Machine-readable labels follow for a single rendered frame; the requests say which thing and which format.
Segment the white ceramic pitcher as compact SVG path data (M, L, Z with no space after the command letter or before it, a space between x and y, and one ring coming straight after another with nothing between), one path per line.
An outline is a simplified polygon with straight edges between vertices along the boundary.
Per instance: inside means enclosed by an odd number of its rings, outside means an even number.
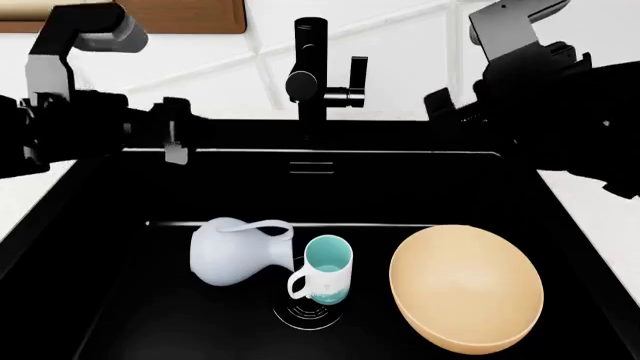
M215 287L238 284L267 266L293 271L293 236L286 221L215 218L192 234L190 270Z

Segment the beige round bowl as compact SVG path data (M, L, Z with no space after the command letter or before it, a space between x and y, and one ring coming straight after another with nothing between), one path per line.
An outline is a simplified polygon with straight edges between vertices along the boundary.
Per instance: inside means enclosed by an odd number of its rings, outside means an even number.
M521 341L544 306L541 277L506 239L468 225L436 225L398 245L393 299L409 325L453 353L497 353Z

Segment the black kitchen sink basin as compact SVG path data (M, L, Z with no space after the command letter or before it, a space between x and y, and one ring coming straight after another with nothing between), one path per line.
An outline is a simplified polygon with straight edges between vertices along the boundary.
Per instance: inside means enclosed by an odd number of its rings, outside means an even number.
M355 261L333 325L272 311L290 271L229 287L189 269L218 217L294 225L293 256L323 234ZM443 350L396 307L389 263L418 230L468 224L519 248L544 286L521 341ZM184 166L158 149L77 162L0 242L0 360L640 360L640 307L538 173L485 122L328 122L307 149L293 121L214 122Z

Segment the black kitchen faucet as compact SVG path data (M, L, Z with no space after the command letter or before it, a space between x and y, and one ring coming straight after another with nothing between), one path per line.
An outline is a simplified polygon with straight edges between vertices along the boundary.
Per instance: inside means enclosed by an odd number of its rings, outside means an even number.
M298 106L299 120L309 124L327 119L328 107L341 107L346 87L327 86L328 21L322 17L302 17L294 21L295 64L285 82L292 103Z

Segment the round sink drain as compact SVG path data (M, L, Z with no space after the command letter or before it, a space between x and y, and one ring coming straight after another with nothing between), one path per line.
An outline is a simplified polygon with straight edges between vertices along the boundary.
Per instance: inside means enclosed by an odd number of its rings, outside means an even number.
M291 328L305 331L325 329L341 319L348 299L335 305L321 305L306 297L292 299L286 284L271 290L270 305L275 316Z

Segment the brown wooden cutting board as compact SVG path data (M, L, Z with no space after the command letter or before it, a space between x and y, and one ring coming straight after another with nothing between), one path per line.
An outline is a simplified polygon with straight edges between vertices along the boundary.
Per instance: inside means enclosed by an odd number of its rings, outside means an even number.
M39 32L56 5L115 2L149 34L242 34L244 0L0 0L0 33Z

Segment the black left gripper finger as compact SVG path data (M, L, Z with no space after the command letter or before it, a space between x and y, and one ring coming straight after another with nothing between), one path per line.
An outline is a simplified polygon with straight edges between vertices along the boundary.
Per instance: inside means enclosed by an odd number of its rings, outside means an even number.
M164 140L165 161L171 164L186 165L189 158L189 150L176 139L176 124L168 122L168 137Z

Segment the white mug teal inside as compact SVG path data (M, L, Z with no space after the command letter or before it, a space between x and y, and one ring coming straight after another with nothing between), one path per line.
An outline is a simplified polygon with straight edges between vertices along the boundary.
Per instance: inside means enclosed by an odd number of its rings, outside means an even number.
M304 250L303 266L287 281L291 299L307 297L320 305L336 305L349 293L353 251L345 239L323 235Z

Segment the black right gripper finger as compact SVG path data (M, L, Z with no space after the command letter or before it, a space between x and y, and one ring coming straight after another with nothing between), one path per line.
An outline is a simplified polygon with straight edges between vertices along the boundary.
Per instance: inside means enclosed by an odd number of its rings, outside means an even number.
M455 107L447 87L429 93L423 103L428 120L433 124L465 122L473 118L472 107Z

